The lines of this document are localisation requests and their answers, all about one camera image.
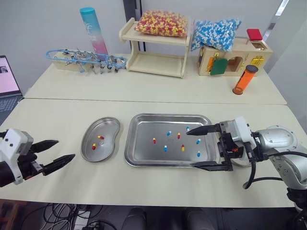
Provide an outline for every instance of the green shape piece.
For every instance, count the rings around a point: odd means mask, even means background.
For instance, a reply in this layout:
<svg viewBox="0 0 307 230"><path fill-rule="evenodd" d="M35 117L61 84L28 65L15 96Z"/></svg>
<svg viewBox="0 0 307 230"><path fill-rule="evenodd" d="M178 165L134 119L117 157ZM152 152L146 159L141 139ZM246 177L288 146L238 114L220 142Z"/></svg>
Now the green shape piece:
<svg viewBox="0 0 307 230"><path fill-rule="evenodd" d="M228 61L226 58L221 58L215 60L210 75L218 75L225 73L226 67L228 65Z"/></svg>

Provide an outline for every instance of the stainless steel tray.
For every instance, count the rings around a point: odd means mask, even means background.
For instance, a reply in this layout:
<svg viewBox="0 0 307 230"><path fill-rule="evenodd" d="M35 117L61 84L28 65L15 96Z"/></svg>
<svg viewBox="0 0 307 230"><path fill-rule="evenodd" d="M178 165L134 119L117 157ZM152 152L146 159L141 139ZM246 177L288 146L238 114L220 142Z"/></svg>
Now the stainless steel tray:
<svg viewBox="0 0 307 230"><path fill-rule="evenodd" d="M103 161L109 157L115 147L115 138L119 132L120 123L113 117L104 117L93 122L85 132L82 144L81 155L90 162Z"/></svg>
<svg viewBox="0 0 307 230"><path fill-rule="evenodd" d="M132 118L125 147L126 161L133 166L191 167L198 161L219 161L216 135L186 135L194 129L210 125L201 115L139 114Z"/></svg>

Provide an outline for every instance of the desk surface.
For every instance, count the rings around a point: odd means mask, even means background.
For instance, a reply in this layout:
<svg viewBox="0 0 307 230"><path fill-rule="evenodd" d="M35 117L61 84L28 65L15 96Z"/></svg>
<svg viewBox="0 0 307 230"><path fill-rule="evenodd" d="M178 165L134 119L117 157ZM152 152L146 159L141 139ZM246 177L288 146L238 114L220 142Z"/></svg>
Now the desk surface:
<svg viewBox="0 0 307 230"><path fill-rule="evenodd" d="M51 65L26 98L129 102L287 104L261 69L243 95L232 93L239 77L199 76L196 57L187 60L184 79L126 71L102 75L58 70Z"/></svg>
<svg viewBox="0 0 307 230"><path fill-rule="evenodd" d="M41 174L20 184L0 189L3 199L55 203L195 206L195 207L292 207L286 186L280 181L254 183L242 188L250 168L233 172L208 172L193 168L133 167L126 163L124 148L132 117L139 113L201 114L213 124L243 115L252 130L271 125L292 129L302 144L307 136L285 105L103 102L24 99L0 130L14 127L27 131L35 142L58 139L51 149L38 154L38 162L75 153L64 168ZM80 154L82 137L89 125L113 116L120 123L113 155L92 163ZM256 178L278 176L270 161L257 163Z"/></svg>

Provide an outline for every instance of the wooden shelf leg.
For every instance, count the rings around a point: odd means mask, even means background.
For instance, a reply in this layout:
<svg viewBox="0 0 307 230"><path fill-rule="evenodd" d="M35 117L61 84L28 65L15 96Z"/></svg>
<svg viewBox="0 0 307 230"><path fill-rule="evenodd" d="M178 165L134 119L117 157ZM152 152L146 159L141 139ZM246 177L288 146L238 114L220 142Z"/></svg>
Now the wooden shelf leg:
<svg viewBox="0 0 307 230"><path fill-rule="evenodd" d="M126 63L126 69L130 70L130 66L133 64L135 61L135 58L137 57L139 53L139 45L137 41L131 41L131 56L129 60Z"/></svg>

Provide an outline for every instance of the black cap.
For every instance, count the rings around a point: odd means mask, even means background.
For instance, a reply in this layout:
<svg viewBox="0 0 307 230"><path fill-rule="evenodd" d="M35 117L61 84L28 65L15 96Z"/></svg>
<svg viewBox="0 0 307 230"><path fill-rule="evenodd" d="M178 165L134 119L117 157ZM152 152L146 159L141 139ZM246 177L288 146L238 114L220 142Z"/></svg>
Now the black cap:
<svg viewBox="0 0 307 230"><path fill-rule="evenodd" d="M258 72L258 68L257 68L256 66L253 66L253 65L247 65L247 66L246 66L246 69L247 69L249 72L252 72L252 73Z"/></svg>

